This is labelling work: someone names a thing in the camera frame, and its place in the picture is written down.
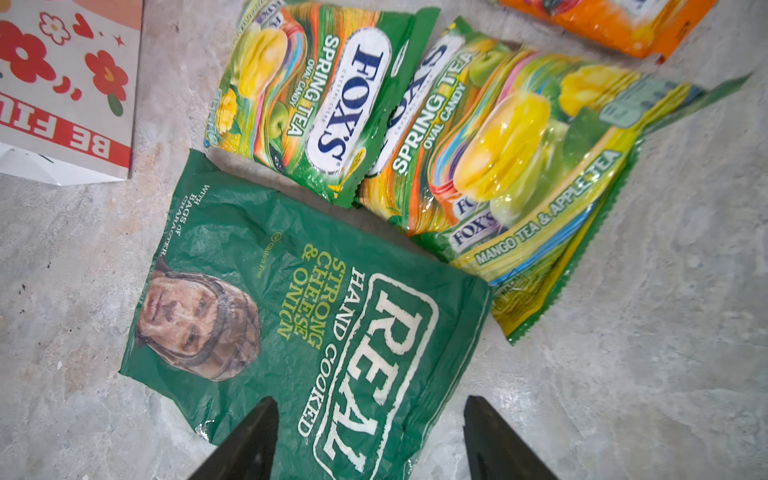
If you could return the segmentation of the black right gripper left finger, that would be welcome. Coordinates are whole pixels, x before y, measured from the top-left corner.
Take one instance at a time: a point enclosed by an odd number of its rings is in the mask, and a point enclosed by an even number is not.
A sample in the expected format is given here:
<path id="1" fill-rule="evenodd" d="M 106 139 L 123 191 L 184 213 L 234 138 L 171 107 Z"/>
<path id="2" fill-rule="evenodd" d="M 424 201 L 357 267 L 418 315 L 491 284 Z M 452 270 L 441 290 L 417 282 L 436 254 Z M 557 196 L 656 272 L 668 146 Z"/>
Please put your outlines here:
<path id="1" fill-rule="evenodd" d="M 269 479 L 278 430 L 278 404 L 274 398 L 264 397 L 189 480 Z"/>

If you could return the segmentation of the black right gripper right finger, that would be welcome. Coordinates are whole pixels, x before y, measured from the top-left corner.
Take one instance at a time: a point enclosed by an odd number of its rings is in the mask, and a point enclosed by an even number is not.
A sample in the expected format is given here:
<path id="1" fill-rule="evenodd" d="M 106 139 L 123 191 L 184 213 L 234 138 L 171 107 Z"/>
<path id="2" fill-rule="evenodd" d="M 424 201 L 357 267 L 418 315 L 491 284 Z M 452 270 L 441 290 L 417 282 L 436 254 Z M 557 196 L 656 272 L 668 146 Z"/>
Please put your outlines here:
<path id="1" fill-rule="evenodd" d="M 468 397 L 464 421 L 472 480 L 557 479 L 484 397 Z"/>

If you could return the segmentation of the green Real crisps bag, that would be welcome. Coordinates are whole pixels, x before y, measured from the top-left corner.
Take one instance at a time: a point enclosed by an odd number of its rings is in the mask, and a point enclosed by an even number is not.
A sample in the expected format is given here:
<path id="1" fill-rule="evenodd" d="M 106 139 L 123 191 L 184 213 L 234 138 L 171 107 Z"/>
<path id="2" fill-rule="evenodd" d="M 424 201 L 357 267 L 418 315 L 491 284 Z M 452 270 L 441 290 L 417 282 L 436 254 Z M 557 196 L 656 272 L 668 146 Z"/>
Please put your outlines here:
<path id="1" fill-rule="evenodd" d="M 481 278 L 194 150 L 120 371 L 213 444 L 274 399 L 276 479 L 405 479 L 490 303 Z"/>

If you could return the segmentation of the green Fox's candy packet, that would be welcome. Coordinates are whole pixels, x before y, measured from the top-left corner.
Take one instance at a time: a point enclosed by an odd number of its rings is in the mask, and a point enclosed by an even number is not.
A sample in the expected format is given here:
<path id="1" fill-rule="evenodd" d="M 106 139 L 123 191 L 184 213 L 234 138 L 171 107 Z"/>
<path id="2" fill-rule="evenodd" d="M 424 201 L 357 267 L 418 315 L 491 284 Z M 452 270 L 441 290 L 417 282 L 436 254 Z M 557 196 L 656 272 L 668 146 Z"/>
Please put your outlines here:
<path id="1" fill-rule="evenodd" d="M 347 208 L 382 151 L 439 18 L 315 1 L 248 1 L 204 141 Z"/>
<path id="2" fill-rule="evenodd" d="M 566 284 L 645 136 L 742 85 L 541 52 L 457 18 L 419 63 L 357 200 L 484 279 L 516 342 Z"/>

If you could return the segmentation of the white floral paper bag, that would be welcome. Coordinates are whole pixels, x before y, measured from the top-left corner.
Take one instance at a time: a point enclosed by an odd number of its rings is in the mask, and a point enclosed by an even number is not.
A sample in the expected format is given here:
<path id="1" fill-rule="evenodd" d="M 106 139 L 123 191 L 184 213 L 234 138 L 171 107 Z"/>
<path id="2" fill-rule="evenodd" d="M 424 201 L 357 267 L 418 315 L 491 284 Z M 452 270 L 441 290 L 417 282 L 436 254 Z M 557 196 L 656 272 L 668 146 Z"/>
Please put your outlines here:
<path id="1" fill-rule="evenodd" d="M 69 186 L 130 176 L 143 3 L 1 4 L 1 171 Z"/>

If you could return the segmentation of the orange Fox's candy packet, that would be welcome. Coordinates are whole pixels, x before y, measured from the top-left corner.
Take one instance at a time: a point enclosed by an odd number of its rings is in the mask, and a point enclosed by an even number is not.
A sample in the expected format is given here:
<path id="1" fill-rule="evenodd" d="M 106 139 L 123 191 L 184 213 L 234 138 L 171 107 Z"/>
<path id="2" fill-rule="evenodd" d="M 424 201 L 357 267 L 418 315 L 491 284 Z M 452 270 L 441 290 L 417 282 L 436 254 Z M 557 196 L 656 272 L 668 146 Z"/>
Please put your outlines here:
<path id="1" fill-rule="evenodd" d="M 670 58 L 716 0 L 501 0 L 540 21 L 638 59 Z"/>

